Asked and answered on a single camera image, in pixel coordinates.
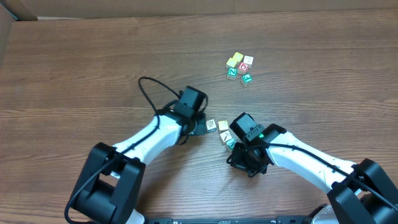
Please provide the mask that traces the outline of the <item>white block with blue side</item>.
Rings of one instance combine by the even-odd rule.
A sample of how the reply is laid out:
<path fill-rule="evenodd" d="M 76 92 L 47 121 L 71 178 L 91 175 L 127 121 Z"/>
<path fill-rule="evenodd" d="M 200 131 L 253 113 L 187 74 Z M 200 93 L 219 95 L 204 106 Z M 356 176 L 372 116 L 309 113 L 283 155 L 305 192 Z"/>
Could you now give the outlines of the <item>white block with blue side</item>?
<path fill-rule="evenodd" d="M 216 122 L 213 119 L 209 119 L 206 121 L 206 129 L 208 133 L 214 132 L 217 130 Z"/>

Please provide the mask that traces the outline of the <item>green A block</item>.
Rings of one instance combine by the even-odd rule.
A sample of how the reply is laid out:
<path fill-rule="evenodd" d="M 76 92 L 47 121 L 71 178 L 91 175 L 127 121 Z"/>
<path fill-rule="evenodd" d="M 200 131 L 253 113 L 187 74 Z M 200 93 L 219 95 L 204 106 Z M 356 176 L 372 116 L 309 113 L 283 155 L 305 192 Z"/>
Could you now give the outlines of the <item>green A block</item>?
<path fill-rule="evenodd" d="M 235 140 L 235 138 L 231 138 L 231 139 L 227 140 L 225 144 L 226 144 L 226 147 L 228 148 L 228 150 L 230 152 L 232 152 L 235 147 L 236 140 Z"/>

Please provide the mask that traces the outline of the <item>yellow top wooden block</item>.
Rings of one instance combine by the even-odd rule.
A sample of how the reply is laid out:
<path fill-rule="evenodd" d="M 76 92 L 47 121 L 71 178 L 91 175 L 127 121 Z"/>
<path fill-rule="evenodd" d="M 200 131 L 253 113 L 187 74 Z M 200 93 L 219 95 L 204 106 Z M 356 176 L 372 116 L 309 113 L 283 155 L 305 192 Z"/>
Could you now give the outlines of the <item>yellow top wooden block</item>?
<path fill-rule="evenodd" d="M 218 121 L 218 129 L 221 133 L 227 131 L 229 129 L 227 120 Z"/>

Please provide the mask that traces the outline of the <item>white block with feather picture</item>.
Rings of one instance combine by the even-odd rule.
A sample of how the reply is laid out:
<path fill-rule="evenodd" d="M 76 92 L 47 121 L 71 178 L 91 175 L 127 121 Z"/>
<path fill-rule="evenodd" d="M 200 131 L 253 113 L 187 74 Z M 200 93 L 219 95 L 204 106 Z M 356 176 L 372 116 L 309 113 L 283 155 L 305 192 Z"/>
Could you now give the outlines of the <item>white block with feather picture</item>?
<path fill-rule="evenodd" d="M 226 144 L 229 140 L 232 139 L 232 135 L 228 130 L 223 131 L 222 133 L 220 133 L 220 139 L 223 144 Z"/>

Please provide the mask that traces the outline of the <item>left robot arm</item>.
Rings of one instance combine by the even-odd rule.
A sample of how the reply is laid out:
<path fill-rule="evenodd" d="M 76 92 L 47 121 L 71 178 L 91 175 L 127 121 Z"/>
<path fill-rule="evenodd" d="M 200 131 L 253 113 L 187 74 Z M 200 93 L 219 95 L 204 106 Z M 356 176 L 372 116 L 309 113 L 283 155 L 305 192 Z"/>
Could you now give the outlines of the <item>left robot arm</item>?
<path fill-rule="evenodd" d="M 136 211 L 146 166 L 181 138 L 206 133 L 207 95 L 187 86 L 181 97 L 155 112 L 154 119 L 129 139 L 96 144 L 89 153 L 64 211 L 74 209 L 90 223 L 144 223 Z"/>

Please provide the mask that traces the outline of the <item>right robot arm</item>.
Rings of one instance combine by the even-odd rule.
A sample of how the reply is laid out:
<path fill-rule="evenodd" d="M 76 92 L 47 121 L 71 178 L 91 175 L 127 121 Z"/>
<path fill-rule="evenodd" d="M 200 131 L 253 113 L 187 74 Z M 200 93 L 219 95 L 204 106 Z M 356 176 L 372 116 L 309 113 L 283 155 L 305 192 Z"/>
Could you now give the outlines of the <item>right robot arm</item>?
<path fill-rule="evenodd" d="M 264 127 L 242 113 L 231 124 L 240 139 L 227 163 L 249 177 L 269 165 L 295 172 L 326 193 L 329 203 L 305 223 L 397 223 L 397 187 L 384 169 L 365 158 L 359 164 L 335 158 L 276 124 Z"/>

